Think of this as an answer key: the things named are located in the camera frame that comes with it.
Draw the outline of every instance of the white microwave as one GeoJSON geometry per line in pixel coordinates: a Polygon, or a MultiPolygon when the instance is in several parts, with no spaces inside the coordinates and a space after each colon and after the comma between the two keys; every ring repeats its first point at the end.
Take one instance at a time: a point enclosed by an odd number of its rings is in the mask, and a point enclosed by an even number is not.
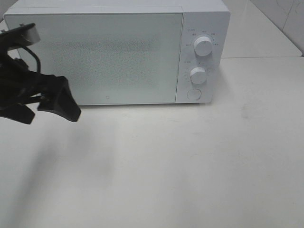
{"type": "Polygon", "coordinates": [[[230,12],[221,0],[19,0],[4,19],[36,24],[41,72],[68,78],[79,105],[204,103],[230,12]]]}

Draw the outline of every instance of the knob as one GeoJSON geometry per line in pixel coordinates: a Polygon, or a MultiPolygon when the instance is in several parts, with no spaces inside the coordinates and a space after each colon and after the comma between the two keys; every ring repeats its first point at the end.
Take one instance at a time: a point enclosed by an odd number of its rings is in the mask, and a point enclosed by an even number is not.
{"type": "Polygon", "coordinates": [[[194,41],[194,51],[198,56],[206,56],[212,52],[212,41],[209,37],[199,37],[194,41]]]}
{"type": "Polygon", "coordinates": [[[190,71],[190,79],[193,84],[202,84],[207,80],[207,73],[204,68],[196,67],[190,71]]]}

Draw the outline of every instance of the white tile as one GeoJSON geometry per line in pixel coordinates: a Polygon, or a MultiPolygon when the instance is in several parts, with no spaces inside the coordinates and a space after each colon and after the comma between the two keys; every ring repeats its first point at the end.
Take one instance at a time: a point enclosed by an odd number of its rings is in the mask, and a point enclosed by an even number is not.
{"type": "Polygon", "coordinates": [[[283,32],[304,52],[304,0],[294,0],[283,32]]]}
{"type": "Polygon", "coordinates": [[[276,26],[283,30],[294,0],[251,0],[276,26]]]}
{"type": "Polygon", "coordinates": [[[224,0],[231,21],[223,58],[292,57],[300,50],[249,0],[224,0]]]}

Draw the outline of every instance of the white knob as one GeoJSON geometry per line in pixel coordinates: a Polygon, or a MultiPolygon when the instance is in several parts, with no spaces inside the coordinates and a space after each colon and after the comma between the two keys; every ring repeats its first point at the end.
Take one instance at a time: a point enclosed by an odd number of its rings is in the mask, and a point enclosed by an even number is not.
{"type": "Polygon", "coordinates": [[[199,100],[201,97],[201,91],[199,89],[192,89],[187,93],[187,97],[190,100],[199,100]]]}
{"type": "Polygon", "coordinates": [[[204,68],[196,67],[190,71],[190,79],[193,84],[202,84],[207,80],[207,73],[204,68]]]}
{"type": "Polygon", "coordinates": [[[212,41],[209,37],[199,37],[194,41],[194,50],[198,56],[206,56],[212,52],[212,41]]]}

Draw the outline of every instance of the microwave door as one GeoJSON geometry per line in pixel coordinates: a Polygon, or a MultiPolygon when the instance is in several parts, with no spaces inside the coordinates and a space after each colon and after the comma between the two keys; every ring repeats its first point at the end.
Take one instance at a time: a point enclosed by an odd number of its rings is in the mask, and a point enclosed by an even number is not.
{"type": "MultiPolygon", "coordinates": [[[[182,13],[22,15],[35,22],[41,72],[65,76],[80,105],[175,103],[182,13]]],[[[35,62],[23,50],[30,69],[35,62]]]]}

